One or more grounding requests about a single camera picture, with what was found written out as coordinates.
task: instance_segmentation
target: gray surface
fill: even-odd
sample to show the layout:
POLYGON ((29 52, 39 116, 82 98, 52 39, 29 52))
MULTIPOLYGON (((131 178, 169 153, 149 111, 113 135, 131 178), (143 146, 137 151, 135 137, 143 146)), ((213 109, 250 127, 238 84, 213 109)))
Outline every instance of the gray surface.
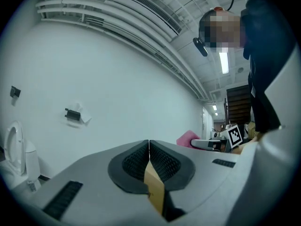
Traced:
POLYGON ((300 129, 294 127, 275 130, 262 138, 256 148, 246 186, 228 225, 256 225, 278 202, 300 163, 300 129))
POLYGON ((43 209, 70 180, 83 183, 83 187, 61 218, 71 225, 157 225, 165 220, 156 212, 145 194, 129 194, 118 188, 108 175, 108 164, 117 154, 139 144, 130 143, 86 156, 43 185, 32 199, 43 209))
POLYGON ((201 205, 225 181, 233 168, 212 163, 214 159, 237 162, 239 155, 200 151, 193 148, 177 146, 171 143, 157 141, 180 154, 189 157, 195 164, 196 171, 183 189, 170 192, 175 207, 190 212, 201 205))
POLYGON ((246 146, 234 168, 217 189, 201 205, 185 217, 173 221, 173 226, 223 226, 239 198, 250 173, 257 143, 246 146))
POLYGON ((171 223, 156 212, 147 195, 125 193, 109 178, 110 160, 140 142, 78 160, 45 183, 32 201, 43 209, 69 180, 76 180, 84 185, 61 219, 69 225, 224 225, 248 176, 253 152, 244 151, 239 156, 158 142, 189 157, 196 166, 196 173, 187 187, 170 193, 174 205, 187 212, 171 223), (214 159, 237 163, 234 168, 228 168, 212 163, 214 159))

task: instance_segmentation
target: wall hook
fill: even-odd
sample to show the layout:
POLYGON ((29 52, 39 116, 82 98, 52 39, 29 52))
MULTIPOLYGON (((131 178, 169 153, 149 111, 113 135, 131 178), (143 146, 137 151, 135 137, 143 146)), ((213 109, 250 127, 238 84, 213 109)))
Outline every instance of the wall hook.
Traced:
POLYGON ((67 111, 65 117, 76 121, 80 120, 80 112, 69 110, 68 108, 65 108, 65 110, 67 111))
POLYGON ((21 90, 17 89, 17 88, 14 87, 14 86, 11 87, 11 90, 10 90, 10 96, 11 96, 12 98, 14 98, 14 96, 19 97, 19 96, 20 96, 20 93, 21 93, 21 90))

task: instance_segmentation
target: pink object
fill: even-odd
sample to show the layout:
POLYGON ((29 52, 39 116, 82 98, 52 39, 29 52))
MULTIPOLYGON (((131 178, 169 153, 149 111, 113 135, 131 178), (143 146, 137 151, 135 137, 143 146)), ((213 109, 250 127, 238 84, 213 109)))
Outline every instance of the pink object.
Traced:
POLYGON ((192 139, 199 140, 201 138, 196 133, 194 133, 192 130, 188 130, 179 139, 177 139, 177 145, 201 150, 200 148, 193 147, 190 144, 190 141, 192 139))

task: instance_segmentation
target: toilet tank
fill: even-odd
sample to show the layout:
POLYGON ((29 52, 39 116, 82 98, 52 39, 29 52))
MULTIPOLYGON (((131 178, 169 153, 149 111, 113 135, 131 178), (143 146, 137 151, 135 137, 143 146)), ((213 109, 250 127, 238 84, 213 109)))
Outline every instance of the toilet tank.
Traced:
POLYGON ((36 147, 30 141, 26 141, 25 150, 25 169, 28 175, 28 181, 36 181, 40 176, 40 165, 36 147))

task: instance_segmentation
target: person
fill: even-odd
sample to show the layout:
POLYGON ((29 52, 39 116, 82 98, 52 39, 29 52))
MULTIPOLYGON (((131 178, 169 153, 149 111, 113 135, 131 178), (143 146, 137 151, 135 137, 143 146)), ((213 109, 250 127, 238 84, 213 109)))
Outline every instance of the person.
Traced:
MULTIPOLYGON (((199 37, 206 47, 216 52, 243 48, 250 60, 248 84, 259 134, 279 127, 279 119, 264 94, 289 58, 296 39, 283 14, 270 0, 248 0, 246 9, 237 16, 222 7, 206 12, 199 22, 199 37)), ((233 150, 240 154, 245 145, 233 150)))

